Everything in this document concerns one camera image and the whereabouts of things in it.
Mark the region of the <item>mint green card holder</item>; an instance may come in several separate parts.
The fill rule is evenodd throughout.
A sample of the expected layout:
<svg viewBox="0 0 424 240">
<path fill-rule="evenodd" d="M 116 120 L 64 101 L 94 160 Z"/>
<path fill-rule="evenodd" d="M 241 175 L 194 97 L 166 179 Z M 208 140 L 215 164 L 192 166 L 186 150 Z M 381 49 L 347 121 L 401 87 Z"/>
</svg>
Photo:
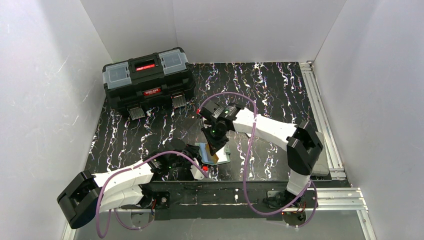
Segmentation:
<svg viewBox="0 0 424 240">
<path fill-rule="evenodd" d="M 209 145 L 207 143 L 196 142 L 195 145 L 199 147 L 201 162 L 205 165 L 216 166 L 227 164 L 231 161 L 231 151 L 228 144 L 218 150 L 214 155 L 210 154 Z"/>
</svg>

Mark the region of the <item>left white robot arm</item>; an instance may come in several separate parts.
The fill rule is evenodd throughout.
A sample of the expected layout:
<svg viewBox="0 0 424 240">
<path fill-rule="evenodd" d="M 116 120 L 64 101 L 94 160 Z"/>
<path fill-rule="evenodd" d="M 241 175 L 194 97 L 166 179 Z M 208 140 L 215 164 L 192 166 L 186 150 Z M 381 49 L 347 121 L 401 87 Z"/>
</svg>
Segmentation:
<svg viewBox="0 0 424 240">
<path fill-rule="evenodd" d="M 193 179 L 202 180 L 205 174 L 201 160 L 199 145 L 172 140 L 164 150 L 152 152 L 130 166 L 104 173 L 81 171 L 56 201 L 69 226 L 79 229 L 105 211 L 126 205 L 149 208 L 158 203 L 161 196 L 143 186 L 161 180 L 172 169 L 183 168 Z"/>
</svg>

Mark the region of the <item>orange credit card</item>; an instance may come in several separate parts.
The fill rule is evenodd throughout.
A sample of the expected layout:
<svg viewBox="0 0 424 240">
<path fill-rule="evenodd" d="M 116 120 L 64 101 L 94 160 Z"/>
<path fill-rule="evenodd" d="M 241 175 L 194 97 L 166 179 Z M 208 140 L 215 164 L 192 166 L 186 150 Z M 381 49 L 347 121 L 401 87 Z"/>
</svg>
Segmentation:
<svg viewBox="0 0 424 240">
<path fill-rule="evenodd" d="M 224 162 L 226 162 L 228 160 L 227 153 L 226 153 L 224 147 L 221 148 L 220 150 L 218 150 L 216 153 L 211 154 L 211 149 L 210 149 L 209 145 L 207 144 L 205 146 L 205 150 L 206 150 L 206 160 L 205 160 L 205 162 L 209 165 L 223 164 Z"/>
</svg>

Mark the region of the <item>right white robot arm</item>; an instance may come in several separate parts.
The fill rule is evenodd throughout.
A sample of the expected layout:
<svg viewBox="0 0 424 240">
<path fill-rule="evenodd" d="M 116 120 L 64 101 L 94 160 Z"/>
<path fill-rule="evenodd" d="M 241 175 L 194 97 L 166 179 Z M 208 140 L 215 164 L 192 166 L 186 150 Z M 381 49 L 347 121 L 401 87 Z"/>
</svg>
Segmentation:
<svg viewBox="0 0 424 240">
<path fill-rule="evenodd" d="M 230 131 L 250 133 L 285 150 L 290 168 L 286 191 L 294 196 L 307 186 L 324 149 L 308 121 L 285 123 L 256 114 L 236 103 L 221 106 L 213 101 L 201 106 L 199 115 L 207 125 L 202 132 L 208 144 L 206 150 L 211 156 L 227 144 L 227 133 Z"/>
</svg>

